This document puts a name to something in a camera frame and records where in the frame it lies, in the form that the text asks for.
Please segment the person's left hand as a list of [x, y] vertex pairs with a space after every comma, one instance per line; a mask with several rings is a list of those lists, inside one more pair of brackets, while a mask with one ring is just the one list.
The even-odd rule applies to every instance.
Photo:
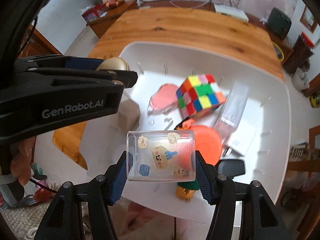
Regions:
[[35, 137], [25, 139], [17, 144], [18, 153], [13, 157], [10, 165], [10, 170], [13, 176], [18, 179], [18, 182], [24, 186], [31, 178], [31, 150], [35, 145]]

